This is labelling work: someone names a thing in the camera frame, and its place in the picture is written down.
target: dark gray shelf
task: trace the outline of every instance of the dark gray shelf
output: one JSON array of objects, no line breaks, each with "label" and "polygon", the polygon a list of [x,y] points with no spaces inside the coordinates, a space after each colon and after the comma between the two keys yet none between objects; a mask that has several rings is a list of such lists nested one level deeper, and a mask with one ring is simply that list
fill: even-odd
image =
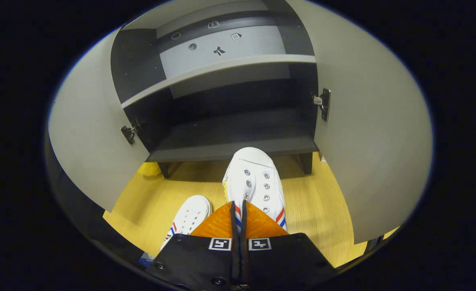
[{"label": "dark gray shelf", "polygon": [[310,125],[295,108],[205,118],[174,126],[148,162],[228,160],[244,147],[269,155],[317,151]]}]

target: door hinge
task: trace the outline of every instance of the door hinge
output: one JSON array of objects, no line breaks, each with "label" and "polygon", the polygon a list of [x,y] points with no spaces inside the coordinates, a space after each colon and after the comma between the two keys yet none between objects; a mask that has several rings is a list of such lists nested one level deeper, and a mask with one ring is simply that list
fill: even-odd
[{"label": "door hinge", "polygon": [[321,108],[321,118],[324,121],[328,121],[330,116],[330,98],[332,92],[326,88],[322,89],[320,96],[313,97],[313,104],[318,105]]},{"label": "door hinge", "polygon": [[139,131],[141,130],[141,125],[140,125],[140,122],[138,120],[134,120],[134,121],[130,122],[130,124],[132,125],[131,129],[129,129],[125,125],[125,126],[121,127],[121,132],[123,133],[123,136],[125,136],[125,138],[127,139],[128,143],[133,144],[135,142],[134,136],[135,136],[136,133],[139,133]]}]

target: white sneaker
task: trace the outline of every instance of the white sneaker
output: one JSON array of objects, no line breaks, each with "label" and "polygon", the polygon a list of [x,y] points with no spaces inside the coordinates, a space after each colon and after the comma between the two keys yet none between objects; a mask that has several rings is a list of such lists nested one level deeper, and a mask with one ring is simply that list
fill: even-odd
[{"label": "white sneaker", "polygon": [[173,234],[191,234],[200,223],[212,213],[211,203],[201,195],[189,197],[175,215],[173,224],[166,234],[161,250],[171,239]]},{"label": "white sneaker", "polygon": [[263,210],[284,230],[284,194],[281,179],[272,159],[262,150],[243,148],[237,151],[223,177],[227,201],[236,204],[236,224],[241,230],[241,206],[247,200]]}]

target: open cabinet door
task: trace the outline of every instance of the open cabinet door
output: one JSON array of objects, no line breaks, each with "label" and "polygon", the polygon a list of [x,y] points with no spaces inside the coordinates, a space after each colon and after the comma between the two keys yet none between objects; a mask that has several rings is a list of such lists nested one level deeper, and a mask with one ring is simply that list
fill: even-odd
[{"label": "open cabinet door", "polygon": [[432,124],[419,86],[380,41],[305,0],[287,0],[317,60],[319,92],[331,91],[315,144],[332,169],[353,223],[354,243],[398,227],[416,207],[432,163]]},{"label": "open cabinet door", "polygon": [[114,88],[110,52],[115,30],[79,61],[60,86],[49,114],[49,138],[58,162],[91,200],[111,211],[127,183],[149,156],[131,127]]}]

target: wooden floor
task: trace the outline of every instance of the wooden floor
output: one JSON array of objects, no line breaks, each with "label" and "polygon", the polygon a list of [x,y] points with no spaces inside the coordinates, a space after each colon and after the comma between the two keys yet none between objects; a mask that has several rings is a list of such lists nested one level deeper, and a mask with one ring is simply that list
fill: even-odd
[{"label": "wooden floor", "polygon": [[[344,197],[319,153],[313,153],[311,175],[304,175],[296,155],[273,157],[273,161],[283,186],[288,232],[308,235],[334,267],[361,256],[367,243],[353,244]],[[136,174],[103,218],[131,243],[157,256],[177,210],[188,197],[203,195],[214,210],[226,203],[221,182],[228,164],[229,160],[172,164],[169,179]]]}]

